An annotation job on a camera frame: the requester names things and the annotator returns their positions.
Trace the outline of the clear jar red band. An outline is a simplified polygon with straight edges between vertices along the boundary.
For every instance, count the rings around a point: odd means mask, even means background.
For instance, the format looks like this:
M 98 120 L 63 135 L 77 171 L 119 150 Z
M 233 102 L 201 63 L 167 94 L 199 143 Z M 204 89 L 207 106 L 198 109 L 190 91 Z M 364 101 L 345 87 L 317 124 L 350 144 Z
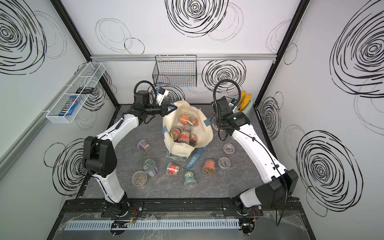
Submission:
M 232 144 L 225 144 L 223 151 L 225 156 L 229 157 L 235 152 L 235 147 Z

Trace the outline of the cream canvas tote bag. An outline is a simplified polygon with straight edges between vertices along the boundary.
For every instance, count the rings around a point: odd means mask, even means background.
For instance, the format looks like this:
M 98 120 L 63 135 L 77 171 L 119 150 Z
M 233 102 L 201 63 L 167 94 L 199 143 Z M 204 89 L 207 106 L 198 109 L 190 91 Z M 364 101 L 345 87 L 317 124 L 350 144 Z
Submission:
M 185 161 L 197 149 L 207 147 L 213 140 L 211 122 L 201 109 L 182 100 L 168 108 L 163 117 L 163 136 L 167 157 Z

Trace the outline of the green label seed jar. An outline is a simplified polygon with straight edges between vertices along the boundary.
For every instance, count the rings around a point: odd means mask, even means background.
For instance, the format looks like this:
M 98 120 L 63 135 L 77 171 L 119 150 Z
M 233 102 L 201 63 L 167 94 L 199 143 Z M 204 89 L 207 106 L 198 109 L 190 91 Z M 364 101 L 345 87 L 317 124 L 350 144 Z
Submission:
M 221 170 L 227 170 L 231 166 L 231 161 L 227 157 L 221 157 L 218 160 L 218 165 Z

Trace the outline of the clear purple seed jar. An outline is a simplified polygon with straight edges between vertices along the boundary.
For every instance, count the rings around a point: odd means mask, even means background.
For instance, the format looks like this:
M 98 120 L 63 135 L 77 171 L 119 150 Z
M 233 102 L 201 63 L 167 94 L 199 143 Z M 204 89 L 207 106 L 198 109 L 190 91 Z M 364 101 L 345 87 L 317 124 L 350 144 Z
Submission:
M 140 151 L 143 151 L 144 153 L 148 152 L 151 149 L 151 147 L 152 146 L 146 139 L 139 141 L 139 143 L 137 144 L 137 148 Z

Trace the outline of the orange label seed jar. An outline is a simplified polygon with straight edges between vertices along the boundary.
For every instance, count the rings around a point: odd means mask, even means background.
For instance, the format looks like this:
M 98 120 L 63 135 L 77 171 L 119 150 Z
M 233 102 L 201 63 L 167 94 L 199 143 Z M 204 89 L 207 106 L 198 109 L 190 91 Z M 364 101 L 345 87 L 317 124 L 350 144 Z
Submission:
M 211 160 L 211 159 L 205 160 L 202 170 L 203 170 L 203 173 L 205 173 L 205 174 L 215 174 L 216 173 L 216 162 L 214 160 Z

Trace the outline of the red label seed jar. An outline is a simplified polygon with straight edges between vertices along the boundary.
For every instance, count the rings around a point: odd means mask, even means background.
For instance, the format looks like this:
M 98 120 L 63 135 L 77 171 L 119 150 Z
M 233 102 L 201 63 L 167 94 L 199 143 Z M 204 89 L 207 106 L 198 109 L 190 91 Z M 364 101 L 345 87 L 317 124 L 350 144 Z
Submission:
M 168 176 L 177 176 L 180 171 L 180 166 L 170 162 L 166 169 L 166 175 Z

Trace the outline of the teal green label jar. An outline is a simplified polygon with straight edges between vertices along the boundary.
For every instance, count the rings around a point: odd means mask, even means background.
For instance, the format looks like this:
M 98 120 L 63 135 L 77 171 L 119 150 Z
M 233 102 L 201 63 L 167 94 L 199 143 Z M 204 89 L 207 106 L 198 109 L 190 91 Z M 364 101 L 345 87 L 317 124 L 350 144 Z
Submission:
M 196 186 L 197 180 L 194 172 L 192 171 L 187 171 L 184 175 L 184 186 L 186 188 L 191 188 Z

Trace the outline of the clear brown seed jar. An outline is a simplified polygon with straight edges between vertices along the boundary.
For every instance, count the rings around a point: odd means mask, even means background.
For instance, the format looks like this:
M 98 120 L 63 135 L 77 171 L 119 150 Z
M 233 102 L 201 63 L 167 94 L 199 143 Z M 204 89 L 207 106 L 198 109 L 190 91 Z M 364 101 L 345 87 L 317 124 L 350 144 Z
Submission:
M 144 171 L 137 171 L 132 176 L 132 184 L 137 187 L 144 186 L 148 181 L 148 175 Z

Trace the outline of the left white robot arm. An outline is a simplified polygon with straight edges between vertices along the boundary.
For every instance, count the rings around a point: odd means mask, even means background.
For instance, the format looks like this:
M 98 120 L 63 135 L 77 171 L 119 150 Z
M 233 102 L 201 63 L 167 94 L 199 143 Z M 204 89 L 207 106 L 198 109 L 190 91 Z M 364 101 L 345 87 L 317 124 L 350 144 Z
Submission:
M 130 207 L 116 174 L 118 159 L 115 147 L 129 132 L 144 123 L 148 116 L 164 117 L 177 109 L 164 102 L 169 91 L 160 88 L 154 93 L 155 102 L 150 103 L 150 92 L 136 91 L 134 103 L 117 123 L 96 137 L 90 136 L 84 140 L 83 166 L 97 180 L 108 207 L 116 215 L 125 215 Z

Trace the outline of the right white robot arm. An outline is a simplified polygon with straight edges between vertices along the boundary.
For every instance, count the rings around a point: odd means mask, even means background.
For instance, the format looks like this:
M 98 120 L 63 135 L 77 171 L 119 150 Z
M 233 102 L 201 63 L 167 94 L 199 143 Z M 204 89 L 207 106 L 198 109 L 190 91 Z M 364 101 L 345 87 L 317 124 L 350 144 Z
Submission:
M 263 184 L 236 196 L 238 211 L 253 207 L 272 208 L 286 203 L 292 195 L 298 174 L 281 164 L 256 133 L 251 121 L 242 112 L 233 112 L 225 97 L 212 102 L 217 127 L 237 141 L 256 166 Z

